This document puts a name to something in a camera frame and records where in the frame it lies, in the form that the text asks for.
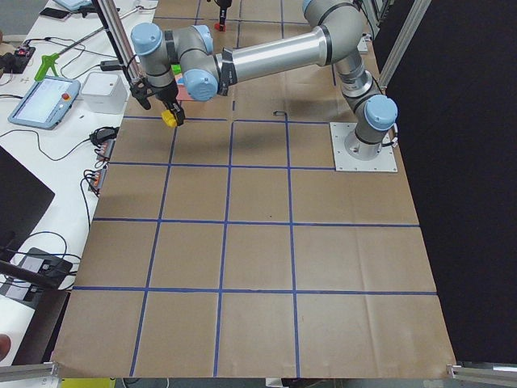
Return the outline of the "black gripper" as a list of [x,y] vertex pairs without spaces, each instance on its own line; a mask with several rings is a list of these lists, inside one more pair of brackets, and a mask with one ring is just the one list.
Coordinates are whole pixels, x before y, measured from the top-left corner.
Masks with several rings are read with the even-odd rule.
[[232,6],[232,0],[215,0],[215,3],[220,7],[219,10],[219,24],[225,25],[227,10]]
[[185,121],[185,113],[179,102],[177,101],[178,87],[176,81],[165,86],[153,86],[147,77],[139,78],[130,84],[132,97],[145,109],[149,110],[151,104],[149,98],[154,96],[161,101],[166,110],[172,115],[171,124],[173,126],[181,126]]

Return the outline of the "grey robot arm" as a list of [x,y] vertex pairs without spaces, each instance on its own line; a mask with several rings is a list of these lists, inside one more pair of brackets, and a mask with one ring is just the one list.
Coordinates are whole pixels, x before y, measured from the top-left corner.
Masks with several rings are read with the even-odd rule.
[[178,64],[191,98],[208,101],[226,95],[239,82],[294,70],[308,65],[334,65],[342,81],[342,94],[355,113],[355,138],[362,144],[380,144],[395,125],[395,102],[376,87],[364,67],[357,45],[363,20],[351,1],[306,1],[302,6],[310,32],[235,50],[213,52],[211,32],[205,25],[163,31],[154,23],[140,23],[131,41],[150,87],[166,110],[162,119],[180,126],[184,112],[177,103],[172,66]]

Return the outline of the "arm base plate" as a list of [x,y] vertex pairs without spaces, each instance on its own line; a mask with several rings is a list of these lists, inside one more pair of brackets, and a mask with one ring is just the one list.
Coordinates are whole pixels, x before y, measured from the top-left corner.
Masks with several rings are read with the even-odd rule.
[[357,44],[357,49],[361,55],[368,53],[368,43],[371,41],[370,28],[367,27],[360,38],[359,43]]
[[355,133],[356,123],[330,122],[330,137],[337,172],[397,173],[389,135],[376,145],[363,143]]

